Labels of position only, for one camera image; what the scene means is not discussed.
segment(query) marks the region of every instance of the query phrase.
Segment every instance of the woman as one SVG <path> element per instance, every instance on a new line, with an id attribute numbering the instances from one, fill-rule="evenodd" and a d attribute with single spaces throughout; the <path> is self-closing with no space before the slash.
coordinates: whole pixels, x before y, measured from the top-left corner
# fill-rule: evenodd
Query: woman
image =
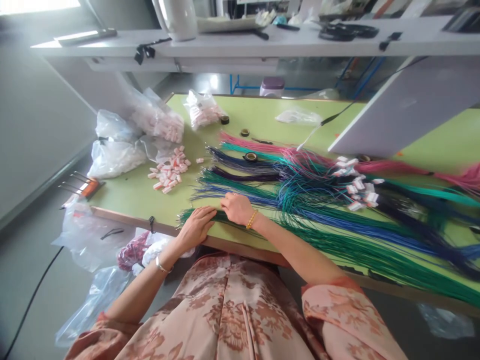
<path id="1" fill-rule="evenodd" d="M 254 211 L 247 197 L 229 192 L 220 204 L 308 283 L 304 316 L 268 266 L 219 253 L 199 259 L 172 299 L 139 323 L 180 255 L 201 244 L 214 224 L 215 209 L 204 206 L 80 335 L 67 359 L 406 359 L 362 289 L 332 261 Z"/>

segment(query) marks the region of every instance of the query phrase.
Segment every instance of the window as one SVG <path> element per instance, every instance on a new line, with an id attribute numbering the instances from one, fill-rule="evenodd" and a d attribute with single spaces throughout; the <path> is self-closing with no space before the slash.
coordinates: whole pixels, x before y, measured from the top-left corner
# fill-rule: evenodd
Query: window
<path id="1" fill-rule="evenodd" d="M 0 16 L 78 8 L 78 0 L 0 0 Z"/>

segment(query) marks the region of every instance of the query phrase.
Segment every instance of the silver bangle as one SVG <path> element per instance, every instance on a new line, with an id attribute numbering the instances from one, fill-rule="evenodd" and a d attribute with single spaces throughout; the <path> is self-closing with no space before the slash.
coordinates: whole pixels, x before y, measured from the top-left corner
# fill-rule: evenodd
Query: silver bangle
<path id="1" fill-rule="evenodd" d="M 157 268 L 159 268 L 162 272 L 167 273 L 167 274 L 170 274 L 172 272 L 172 270 L 174 269 L 174 267 L 172 266 L 170 271 L 165 270 L 165 268 L 160 264 L 160 260 L 159 260 L 158 256 L 155 258 L 155 263 L 156 263 Z"/>

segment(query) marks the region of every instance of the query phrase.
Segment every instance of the green table surface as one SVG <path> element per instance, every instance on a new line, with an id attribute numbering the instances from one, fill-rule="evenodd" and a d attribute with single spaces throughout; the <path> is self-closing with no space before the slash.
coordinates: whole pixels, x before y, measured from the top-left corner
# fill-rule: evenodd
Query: green table surface
<path id="1" fill-rule="evenodd" d="M 184 209 L 204 205 L 220 207 L 220 200 L 217 198 L 202 199 L 194 203 L 191 203 L 189 200 L 194 193 L 194 186 L 198 185 L 196 178 L 201 167 L 208 167 L 211 164 L 205 151 L 205 146 L 219 145 L 218 133 L 220 130 L 239 136 L 241 129 L 248 128 L 250 130 L 249 139 L 253 137 L 297 145 L 305 140 L 313 128 L 308 125 L 278 122 L 275 120 L 275 117 L 282 111 L 294 106 L 300 106 L 318 113 L 326 119 L 340 112 L 348 105 L 348 102 L 345 101 L 290 100 L 216 95 L 217 103 L 230 116 L 230 123 L 228 125 L 212 124 L 198 131 L 193 131 L 190 126 L 189 115 L 183 106 L 185 98 L 186 95 L 176 94 L 168 101 L 168 105 L 185 119 L 184 152 L 192 162 L 192 166 L 188 172 L 182 174 L 183 182 L 168 194 L 153 190 L 152 186 L 156 181 L 147 178 L 149 167 L 154 166 L 154 163 L 150 162 L 122 176 L 107 180 L 106 185 L 90 200 L 92 206 L 145 220 L 154 216 L 155 221 L 161 224 L 176 226 L 177 215 Z M 327 154 L 327 148 L 364 106 L 365 104 L 363 103 L 351 106 L 337 119 L 320 128 L 305 147 L 322 155 L 332 158 L 336 157 L 336 154 Z M 434 172 L 459 174 L 471 164 L 480 161 L 480 141 L 478 141 L 477 137 L 479 130 L 480 110 L 467 109 L 403 149 L 393 159 L 402 160 Z M 196 164 L 195 159 L 197 158 L 204 158 L 205 163 Z M 371 218 L 385 220 L 384 217 L 369 209 L 360 210 L 359 213 Z M 275 212 L 271 211 L 267 215 L 275 216 Z M 321 226 L 323 230 L 325 228 L 328 230 L 327 226 Z M 451 238 L 451 241 L 459 246 L 478 243 L 478 240 L 466 227 L 449 223 L 446 233 Z M 209 235 L 258 249 L 277 251 L 269 242 L 226 224 L 215 224 Z M 383 242 L 371 238 L 367 239 L 383 246 L 388 246 Z M 479 283 L 467 280 L 450 270 L 435 266 L 434 264 L 440 264 L 437 259 L 408 249 L 405 249 L 404 254 L 413 261 L 458 280 L 480 292 Z M 346 263 L 342 259 L 334 256 L 330 257 L 339 265 L 353 266 L 364 273 L 367 271 L 365 268 L 355 266 L 355 264 Z"/>

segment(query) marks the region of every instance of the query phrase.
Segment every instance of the cord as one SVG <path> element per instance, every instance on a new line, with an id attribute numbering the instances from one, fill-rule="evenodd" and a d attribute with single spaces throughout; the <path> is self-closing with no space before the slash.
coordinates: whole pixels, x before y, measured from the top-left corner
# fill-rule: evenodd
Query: cord
<path id="1" fill-rule="evenodd" d="M 39 290 L 40 288 L 40 285 L 42 285 L 42 282 L 44 281 L 44 278 L 45 276 L 47 275 L 47 273 L 49 272 L 50 268 L 52 267 L 52 264 L 54 263 L 54 261 L 58 258 L 58 256 L 60 255 L 60 252 L 64 249 L 64 247 L 62 246 L 60 248 L 60 250 L 58 250 L 58 252 L 56 253 L 56 255 L 53 257 L 53 259 L 50 261 L 50 263 L 48 264 L 48 266 L 46 267 L 46 270 L 45 272 L 43 273 L 43 275 L 41 276 L 40 278 L 40 281 L 38 282 L 36 288 L 35 288 L 35 291 L 33 292 L 33 295 L 31 296 L 30 298 L 30 301 L 28 302 L 28 306 L 26 307 L 26 310 L 25 310 L 25 313 L 23 314 L 23 317 L 21 318 L 21 321 L 20 321 L 20 325 L 18 325 L 18 329 L 16 330 L 16 333 L 15 333 L 15 336 L 13 337 L 13 340 L 10 344 L 10 347 L 8 348 L 6 354 L 5 354 L 5 357 L 3 358 L 3 360 L 7 360 L 10 353 L 12 352 L 12 349 L 14 348 L 14 345 L 15 343 L 17 342 L 17 338 L 19 337 L 19 334 L 20 334 L 20 330 L 22 330 L 22 327 L 24 325 L 24 322 L 25 322 L 25 319 L 27 318 L 27 314 L 29 313 L 29 310 L 30 310 L 30 307 L 32 306 L 32 303 L 35 299 L 35 295 L 37 295 L 37 291 Z"/>
<path id="2" fill-rule="evenodd" d="M 409 63 L 408 65 L 405 65 L 404 67 L 401 67 L 399 68 L 397 71 L 394 71 L 392 72 L 390 75 L 387 75 L 385 76 L 384 78 L 382 78 L 380 81 L 377 81 L 376 83 L 374 83 L 373 85 L 369 86 L 368 89 L 372 89 L 374 87 L 376 87 L 377 85 L 383 83 L 385 80 L 388 80 L 390 77 L 392 77 L 393 75 L 395 75 L 396 73 L 398 72 L 401 72 L 402 70 L 406 69 L 406 68 L 409 68 L 415 64 L 418 64 L 419 62 L 425 60 L 426 58 L 428 58 L 428 56 L 423 56 L 421 58 L 419 58 L 418 60 L 415 60 L 415 61 L 412 61 L 411 63 Z M 335 114 L 335 115 L 332 115 L 330 117 L 327 117 L 325 120 L 323 120 L 320 124 L 318 124 L 318 126 L 316 128 L 314 128 L 310 135 L 308 135 L 308 137 L 305 139 L 304 142 L 302 142 L 300 145 L 298 145 L 298 147 L 296 148 L 297 151 L 300 151 L 304 145 L 307 143 L 307 141 L 310 140 L 310 138 L 312 137 L 313 134 L 315 134 L 315 132 L 320 128 L 322 127 L 323 125 L 325 124 L 328 124 L 329 122 L 331 122 L 332 120 L 334 120 L 335 118 L 337 118 L 338 116 L 340 116 L 341 114 L 343 114 L 345 111 L 347 111 L 347 109 L 349 107 L 351 107 L 353 104 L 355 104 L 359 99 L 360 93 L 358 93 L 358 95 L 356 96 L 356 98 L 351 102 L 349 103 L 342 111 L 340 111 L 339 113 Z"/>

